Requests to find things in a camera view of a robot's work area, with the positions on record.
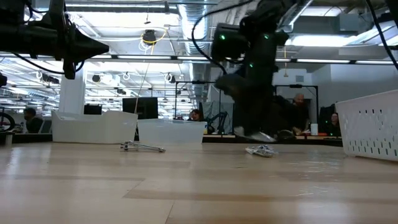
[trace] ductwork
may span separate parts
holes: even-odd
[[[178,14],[177,7],[169,7],[166,12],[165,6],[161,4],[129,4],[117,7],[117,4],[70,4],[68,12],[131,12],[131,13],[171,13]]]
[[[205,15],[208,12],[208,6],[206,5],[194,5],[194,4],[182,4],[178,5],[178,10],[181,15],[181,26],[183,32],[183,38],[185,40],[192,39],[192,28],[195,25],[196,21],[199,17]],[[207,18],[203,18],[199,24],[195,28],[194,36],[196,40],[206,39],[208,30],[208,21]],[[188,55],[200,55],[199,51],[196,49],[192,42],[186,42],[185,51]],[[208,49],[208,44],[206,43],[197,43],[199,48],[206,52]],[[208,80],[209,77],[206,74],[210,74],[209,69],[210,66],[207,64],[194,64],[191,63],[189,65],[189,73],[191,81],[197,80]],[[203,94],[203,90],[201,88],[193,87],[193,94],[195,96],[201,96]]]
[[[207,13],[208,6],[182,4],[178,5],[178,9],[182,17],[181,26],[182,26],[183,38],[189,40],[191,39],[193,25],[195,25],[199,17]],[[203,18],[195,28],[194,34],[196,40],[205,39],[207,35],[207,30],[208,30],[207,18]],[[205,51],[208,47],[208,44],[198,43],[198,46],[201,50]],[[199,55],[198,50],[191,42],[185,43],[185,50],[189,55]]]
[[[304,0],[303,4],[297,5],[295,9],[287,15],[282,26],[285,32],[292,32],[294,28],[294,23],[303,14],[303,12],[308,8],[313,0]]]

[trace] white pillar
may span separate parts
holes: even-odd
[[[83,114],[86,95],[87,73],[83,67],[74,80],[62,77],[59,112]]]

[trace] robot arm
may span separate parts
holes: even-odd
[[[65,14],[65,0],[51,0],[49,11],[41,21],[24,22],[25,7],[30,0],[0,1],[0,51],[55,57],[63,60],[68,79],[75,78],[76,65],[109,47],[83,35]]]

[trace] cable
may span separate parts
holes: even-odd
[[[21,56],[21,55],[19,55],[19,54],[14,54],[14,55],[15,55],[16,57],[20,58],[21,60],[23,60],[23,61],[25,61],[25,62],[27,62],[27,63],[29,63],[29,64],[31,64],[31,65],[33,65],[33,66],[39,68],[39,69],[41,69],[41,70],[44,70],[44,71],[46,71],[46,72],[50,72],[50,73],[54,73],[54,74],[59,74],[59,75],[64,75],[64,74],[65,74],[64,72],[53,71],[53,70],[51,70],[51,69],[48,69],[48,68],[42,67],[42,66],[40,66],[40,65],[37,65],[36,63],[31,62],[29,59],[27,59],[27,58],[25,58],[25,57],[23,57],[23,56]],[[82,62],[80,63],[80,66],[76,69],[76,72],[80,71],[80,70],[83,68],[84,64],[85,64],[85,61],[82,61]]]
[[[154,53],[154,49],[155,49],[155,45],[152,46],[152,50],[150,52],[151,55],[152,55],[152,53]],[[145,71],[145,75],[142,78],[141,86],[139,87],[139,91],[138,91],[138,94],[137,94],[137,100],[136,100],[136,109],[134,110],[135,114],[137,114],[139,94],[141,93],[142,87],[144,86],[145,78],[147,77],[147,74],[148,74],[149,65],[150,65],[150,63],[148,63],[148,65],[147,65],[147,70]]]
[[[149,50],[151,47],[152,47],[152,45],[151,46],[145,46],[142,40],[138,43],[138,48],[141,51]]]
[[[379,35],[380,35],[381,42],[383,43],[383,46],[384,46],[384,48],[385,48],[385,50],[386,50],[388,56],[390,57],[392,63],[394,64],[394,66],[395,66],[396,69],[398,70],[398,63],[397,63],[397,61],[395,60],[395,58],[394,58],[394,56],[393,56],[393,54],[392,54],[390,48],[389,48],[388,45],[387,45],[386,38],[384,37],[383,31],[382,31],[382,29],[381,29],[381,27],[380,27],[379,22],[377,21],[376,12],[374,11],[373,5],[372,5],[372,3],[370,2],[370,0],[365,0],[365,1],[366,1],[366,4],[367,4],[368,7],[369,7],[369,10],[371,11],[372,18],[373,18],[373,21],[374,21],[374,25],[376,26],[377,31],[379,31]]]
[[[331,11],[332,9],[334,9],[334,8],[338,8],[338,9],[340,9],[341,13],[344,13],[344,10],[342,10],[339,6],[332,6],[329,10],[327,10],[327,11],[324,13],[323,16],[326,16],[326,15],[328,14],[328,12],[330,12],[330,11]]]
[[[206,13],[205,15],[199,17],[199,19],[196,21],[195,25],[193,25],[192,33],[191,33],[191,39],[192,39],[192,42],[193,42],[195,48],[196,48],[196,49],[199,51],[199,53],[200,53],[201,55],[203,55],[207,60],[209,60],[211,63],[213,63],[213,64],[217,65],[218,67],[220,67],[220,69],[223,71],[223,74],[224,74],[224,75],[227,74],[227,72],[226,72],[224,66],[222,66],[222,64],[220,64],[220,63],[216,62],[215,60],[213,60],[211,57],[209,57],[206,53],[204,53],[204,52],[199,48],[199,46],[198,46],[198,44],[197,44],[197,41],[196,41],[196,39],[195,39],[195,29],[196,29],[197,25],[199,25],[200,21],[201,21],[203,18],[205,18],[206,16],[210,16],[210,15],[212,15],[212,14],[216,14],[216,13],[219,13],[219,12],[227,11],[227,10],[233,9],[233,8],[235,8],[235,7],[240,7],[240,6],[243,6],[243,5],[245,5],[245,4],[249,4],[249,3],[253,2],[253,1],[254,1],[254,0],[248,0],[248,1],[244,1],[244,2],[241,2],[241,3],[235,4],[235,5],[232,5],[232,6],[228,6],[228,7],[222,8],[222,9],[218,9],[218,10],[215,10],[215,11],[208,12],[208,13]]]

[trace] white basket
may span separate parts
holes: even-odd
[[[165,119],[138,120],[142,144],[201,144],[206,122]]]
[[[394,90],[336,104],[347,155],[398,161],[397,99]]]
[[[52,112],[54,142],[120,144],[134,139],[138,115],[107,111],[102,115]]]

